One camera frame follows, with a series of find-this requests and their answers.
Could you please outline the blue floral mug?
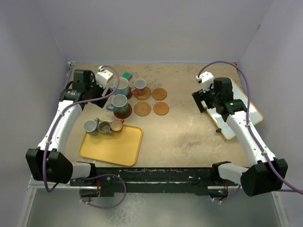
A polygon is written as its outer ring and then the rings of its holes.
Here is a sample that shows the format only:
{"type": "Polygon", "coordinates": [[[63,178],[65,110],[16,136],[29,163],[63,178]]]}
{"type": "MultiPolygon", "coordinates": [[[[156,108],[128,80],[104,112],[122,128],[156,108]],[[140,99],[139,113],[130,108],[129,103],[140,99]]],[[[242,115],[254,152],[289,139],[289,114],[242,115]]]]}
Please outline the blue floral mug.
{"type": "Polygon", "coordinates": [[[106,109],[109,111],[124,114],[128,109],[128,99],[125,95],[118,94],[112,98],[110,104],[106,105],[106,109]]]}

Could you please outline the large light blue mug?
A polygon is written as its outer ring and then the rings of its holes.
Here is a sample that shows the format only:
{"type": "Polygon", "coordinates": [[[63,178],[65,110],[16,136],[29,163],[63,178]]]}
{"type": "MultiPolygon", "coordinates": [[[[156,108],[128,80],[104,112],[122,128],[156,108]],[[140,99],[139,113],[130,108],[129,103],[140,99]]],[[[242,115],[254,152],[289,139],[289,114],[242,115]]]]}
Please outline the large light blue mug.
{"type": "Polygon", "coordinates": [[[116,89],[115,95],[124,95],[128,96],[129,94],[129,81],[126,78],[119,78],[115,79],[114,85],[110,87],[111,91],[114,91],[116,89]]]}

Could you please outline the dark brown wooden coaster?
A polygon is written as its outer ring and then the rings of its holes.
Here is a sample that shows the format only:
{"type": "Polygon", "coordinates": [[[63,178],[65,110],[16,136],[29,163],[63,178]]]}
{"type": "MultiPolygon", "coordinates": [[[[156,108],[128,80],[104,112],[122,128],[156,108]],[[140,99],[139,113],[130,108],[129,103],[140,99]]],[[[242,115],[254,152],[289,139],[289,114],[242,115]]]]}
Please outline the dark brown wooden coaster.
{"type": "Polygon", "coordinates": [[[128,95],[126,96],[127,99],[130,99],[132,97],[132,92],[131,92],[131,88],[129,87],[129,91],[128,91],[128,95]]]}
{"type": "Polygon", "coordinates": [[[128,107],[127,107],[127,111],[125,113],[119,113],[119,112],[114,112],[114,116],[116,118],[119,118],[119,119],[125,119],[125,118],[128,118],[132,113],[132,107],[130,104],[128,104],[128,107]]]}

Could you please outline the pink cup orange handle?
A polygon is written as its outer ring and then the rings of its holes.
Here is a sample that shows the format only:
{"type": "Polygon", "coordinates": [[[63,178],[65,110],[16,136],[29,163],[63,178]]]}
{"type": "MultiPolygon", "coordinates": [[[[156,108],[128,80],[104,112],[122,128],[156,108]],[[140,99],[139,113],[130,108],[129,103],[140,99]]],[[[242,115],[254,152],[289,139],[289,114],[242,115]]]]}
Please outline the pink cup orange handle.
{"type": "Polygon", "coordinates": [[[144,79],[137,79],[134,82],[134,87],[131,89],[131,93],[133,95],[143,95],[145,92],[145,88],[147,86],[147,83],[144,79]]]}

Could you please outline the orange wooden coaster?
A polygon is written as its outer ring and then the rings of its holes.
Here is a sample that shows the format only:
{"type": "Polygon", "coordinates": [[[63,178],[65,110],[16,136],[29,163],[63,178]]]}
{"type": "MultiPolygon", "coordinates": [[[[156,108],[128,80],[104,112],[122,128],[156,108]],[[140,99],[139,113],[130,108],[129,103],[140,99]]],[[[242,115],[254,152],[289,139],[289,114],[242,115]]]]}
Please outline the orange wooden coaster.
{"type": "Polygon", "coordinates": [[[161,87],[156,88],[152,92],[152,97],[156,100],[164,100],[167,97],[167,91],[161,87]]]}
{"type": "Polygon", "coordinates": [[[169,105],[165,102],[157,102],[153,110],[157,115],[166,115],[169,112],[169,105]]]}

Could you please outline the woven light brown coaster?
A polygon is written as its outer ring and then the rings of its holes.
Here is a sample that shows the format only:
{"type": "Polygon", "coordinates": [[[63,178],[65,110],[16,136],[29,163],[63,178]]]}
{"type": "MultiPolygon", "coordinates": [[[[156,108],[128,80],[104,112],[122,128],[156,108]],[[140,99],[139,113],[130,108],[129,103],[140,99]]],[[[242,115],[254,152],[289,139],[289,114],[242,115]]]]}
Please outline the woven light brown coaster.
{"type": "Polygon", "coordinates": [[[148,99],[151,96],[151,94],[152,94],[149,87],[146,87],[144,89],[144,93],[142,95],[137,94],[135,88],[132,88],[131,92],[132,92],[132,94],[134,95],[134,97],[136,99],[141,100],[141,101],[148,99]]]}
{"type": "Polygon", "coordinates": [[[138,116],[147,116],[151,112],[151,109],[151,105],[145,101],[140,101],[134,106],[134,112],[138,116]]]}

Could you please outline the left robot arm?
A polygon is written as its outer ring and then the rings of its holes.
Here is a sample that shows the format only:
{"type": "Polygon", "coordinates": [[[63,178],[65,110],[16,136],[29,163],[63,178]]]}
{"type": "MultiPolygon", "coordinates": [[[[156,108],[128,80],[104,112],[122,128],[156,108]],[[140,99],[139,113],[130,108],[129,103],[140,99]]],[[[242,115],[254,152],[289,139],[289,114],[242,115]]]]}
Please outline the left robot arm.
{"type": "Polygon", "coordinates": [[[97,73],[90,70],[75,70],[73,81],[69,82],[59,97],[59,104],[52,124],[36,148],[28,149],[26,160],[31,175],[36,181],[46,183],[68,183],[80,178],[86,185],[97,181],[97,173],[89,163],[69,161],[65,148],[71,130],[84,109],[93,103],[104,107],[113,91],[107,88],[113,73],[99,68],[97,73]]]}

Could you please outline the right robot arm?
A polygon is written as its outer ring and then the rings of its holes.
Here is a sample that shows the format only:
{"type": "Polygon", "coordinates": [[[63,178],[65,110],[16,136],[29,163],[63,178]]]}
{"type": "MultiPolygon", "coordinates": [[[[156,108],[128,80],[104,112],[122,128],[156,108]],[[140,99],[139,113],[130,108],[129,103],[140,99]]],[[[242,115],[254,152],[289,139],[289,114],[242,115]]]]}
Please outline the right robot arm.
{"type": "Polygon", "coordinates": [[[236,137],[249,161],[248,167],[229,161],[214,164],[211,181],[216,185],[232,181],[248,196],[280,190],[288,165],[270,151],[256,131],[254,125],[263,120],[261,113],[232,79],[214,78],[205,72],[196,80],[202,88],[192,97],[199,111],[209,113],[225,138],[236,137]]]}

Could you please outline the small olive grey cup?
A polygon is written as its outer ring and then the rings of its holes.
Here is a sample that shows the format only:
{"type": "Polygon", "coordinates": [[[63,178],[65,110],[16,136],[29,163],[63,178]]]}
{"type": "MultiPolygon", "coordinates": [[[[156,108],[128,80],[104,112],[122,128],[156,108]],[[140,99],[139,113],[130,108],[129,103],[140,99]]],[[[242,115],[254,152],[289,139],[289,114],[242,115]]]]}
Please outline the small olive grey cup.
{"type": "Polygon", "coordinates": [[[98,125],[98,130],[99,130],[99,132],[101,132],[103,134],[112,134],[111,123],[110,122],[101,122],[98,125]]]}

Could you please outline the small brown cup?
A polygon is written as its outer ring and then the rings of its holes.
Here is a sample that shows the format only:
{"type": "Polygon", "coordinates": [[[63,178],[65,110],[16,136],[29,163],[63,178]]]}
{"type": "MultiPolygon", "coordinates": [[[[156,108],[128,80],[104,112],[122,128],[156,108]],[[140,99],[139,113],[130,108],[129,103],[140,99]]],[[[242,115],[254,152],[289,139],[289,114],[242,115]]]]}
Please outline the small brown cup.
{"type": "Polygon", "coordinates": [[[123,126],[124,126],[124,119],[112,121],[111,130],[113,132],[120,132],[123,129],[123,126]]]}

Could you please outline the grey mug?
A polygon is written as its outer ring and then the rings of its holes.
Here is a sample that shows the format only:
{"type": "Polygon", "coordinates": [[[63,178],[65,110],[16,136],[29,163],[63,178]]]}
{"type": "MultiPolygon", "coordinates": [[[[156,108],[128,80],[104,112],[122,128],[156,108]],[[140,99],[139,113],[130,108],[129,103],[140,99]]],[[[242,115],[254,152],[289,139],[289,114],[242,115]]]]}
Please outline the grey mug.
{"type": "Polygon", "coordinates": [[[99,125],[99,118],[96,118],[95,120],[87,120],[83,124],[83,129],[88,135],[97,136],[98,125],[99,125]]]}

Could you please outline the green whiteboard eraser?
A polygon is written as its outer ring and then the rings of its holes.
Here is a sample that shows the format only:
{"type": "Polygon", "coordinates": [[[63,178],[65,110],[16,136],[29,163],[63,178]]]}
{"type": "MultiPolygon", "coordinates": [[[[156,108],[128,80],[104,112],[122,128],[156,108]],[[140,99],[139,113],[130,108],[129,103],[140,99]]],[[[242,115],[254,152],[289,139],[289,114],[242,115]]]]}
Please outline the green whiteboard eraser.
{"type": "Polygon", "coordinates": [[[129,73],[129,72],[125,72],[125,73],[123,74],[123,78],[127,79],[128,81],[129,81],[132,77],[133,77],[132,74],[129,73]]]}

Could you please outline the yellow plastic tray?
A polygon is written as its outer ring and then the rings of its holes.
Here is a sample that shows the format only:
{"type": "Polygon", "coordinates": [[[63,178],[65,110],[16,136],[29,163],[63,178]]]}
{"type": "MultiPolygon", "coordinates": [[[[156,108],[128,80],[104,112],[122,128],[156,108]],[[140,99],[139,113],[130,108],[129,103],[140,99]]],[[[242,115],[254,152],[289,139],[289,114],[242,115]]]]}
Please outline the yellow plastic tray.
{"type": "Polygon", "coordinates": [[[81,157],[123,166],[133,166],[138,157],[143,131],[139,127],[124,125],[120,132],[85,134],[79,149],[81,157]]]}

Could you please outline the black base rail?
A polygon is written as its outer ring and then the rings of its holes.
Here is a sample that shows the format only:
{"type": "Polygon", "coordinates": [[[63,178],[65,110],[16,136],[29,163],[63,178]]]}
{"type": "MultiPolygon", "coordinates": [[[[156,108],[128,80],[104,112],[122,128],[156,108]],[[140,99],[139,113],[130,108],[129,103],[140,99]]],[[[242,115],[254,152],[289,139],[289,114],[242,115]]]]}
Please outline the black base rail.
{"type": "Polygon", "coordinates": [[[96,167],[86,180],[72,179],[70,185],[100,190],[101,197],[115,193],[190,193],[198,196],[218,195],[234,182],[215,175],[211,167],[96,167]]]}

